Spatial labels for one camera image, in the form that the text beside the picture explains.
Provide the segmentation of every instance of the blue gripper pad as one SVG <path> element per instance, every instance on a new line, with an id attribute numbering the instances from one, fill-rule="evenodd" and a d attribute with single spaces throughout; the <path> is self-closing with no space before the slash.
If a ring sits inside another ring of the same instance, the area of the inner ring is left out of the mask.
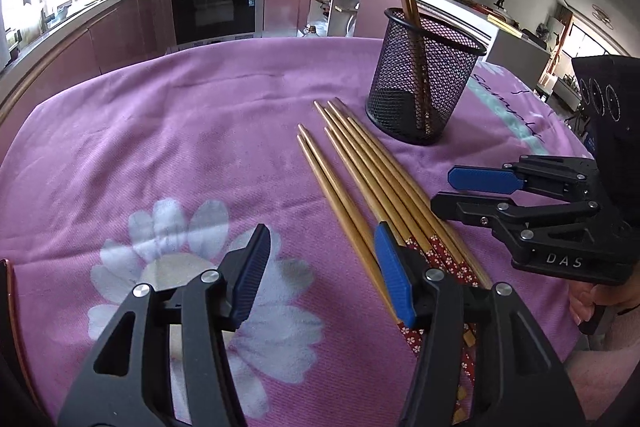
<path id="1" fill-rule="evenodd" d="M 415 322 L 414 299 L 409 278 L 396 254 L 396 240 L 386 223 L 380 223 L 374 234 L 376 257 L 380 264 L 386 290 L 396 310 L 396 315 L 407 328 Z"/>
<path id="2" fill-rule="evenodd" d="M 524 188 L 524 181 L 515 172 L 502 169 L 481 169 L 455 166 L 449 171 L 449 185 L 455 190 L 513 194 Z"/>
<path id="3" fill-rule="evenodd" d="M 264 225 L 258 225 L 246 246 L 248 257 L 233 288 L 233 308 L 229 315 L 231 321 L 240 327 L 254 305 L 260 281 L 271 252 L 271 233 Z"/>

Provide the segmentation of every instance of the silver bolt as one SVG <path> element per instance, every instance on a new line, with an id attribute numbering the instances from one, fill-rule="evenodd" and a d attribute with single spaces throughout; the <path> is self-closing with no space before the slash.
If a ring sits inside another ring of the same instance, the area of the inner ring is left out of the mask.
<path id="1" fill-rule="evenodd" d="M 430 281 L 442 281 L 444 279 L 444 272 L 442 270 L 438 270 L 437 268 L 431 268 L 427 270 L 427 273 L 424 274 Z"/>
<path id="2" fill-rule="evenodd" d="M 498 295 L 507 297 L 511 295 L 511 293 L 513 292 L 513 288 L 510 285 L 508 285 L 506 282 L 498 282 L 497 285 L 495 285 L 495 292 Z"/>
<path id="3" fill-rule="evenodd" d="M 202 282 L 215 282 L 220 279 L 220 272 L 217 270 L 207 270 L 200 276 Z"/>
<path id="4" fill-rule="evenodd" d="M 148 295 L 150 291 L 151 286 L 149 286 L 148 284 L 139 284 L 138 286 L 133 288 L 133 295 L 134 297 L 144 297 L 145 295 Z"/>

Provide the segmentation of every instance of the oven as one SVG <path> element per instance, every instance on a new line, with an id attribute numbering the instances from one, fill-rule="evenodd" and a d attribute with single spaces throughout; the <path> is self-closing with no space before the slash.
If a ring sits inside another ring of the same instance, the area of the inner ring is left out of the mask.
<path id="1" fill-rule="evenodd" d="M 178 48 L 260 37 L 262 6 L 263 0 L 172 0 Z"/>

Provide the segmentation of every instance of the pink tablecloth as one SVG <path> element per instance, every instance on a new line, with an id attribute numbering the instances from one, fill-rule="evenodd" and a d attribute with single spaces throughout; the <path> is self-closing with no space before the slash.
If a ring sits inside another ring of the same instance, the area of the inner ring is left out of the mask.
<path id="1" fill-rule="evenodd" d="M 33 111 L 0 168 L 0 251 L 16 264 L 28 362 L 54 417 L 92 339 L 136 282 L 184 283 L 263 222 L 270 264 L 251 317 L 227 339 L 250 425 L 396 423 L 414 354 L 296 142 L 304 123 L 348 180 L 312 101 L 340 96 L 367 121 L 380 45 L 215 44 L 114 71 Z M 430 195 L 448 188 L 455 163 L 586 154 L 519 80 L 486 64 L 436 145 L 402 144 L 370 127 Z M 513 270 L 490 232 L 458 228 L 492 279 L 515 286 L 564 359 L 578 336 L 565 283 Z M 179 345 L 172 353 L 179 374 Z M 184 390 L 174 391 L 183 411 Z"/>

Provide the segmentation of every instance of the black mesh pen holder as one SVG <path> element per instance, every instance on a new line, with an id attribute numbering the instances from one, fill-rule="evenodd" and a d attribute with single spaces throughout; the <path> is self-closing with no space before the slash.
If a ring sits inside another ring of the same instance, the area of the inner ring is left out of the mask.
<path id="1" fill-rule="evenodd" d="M 438 139 L 486 47 L 468 33 L 420 14 L 422 28 L 399 8 L 389 18 L 367 115 L 382 132 L 414 145 Z"/>

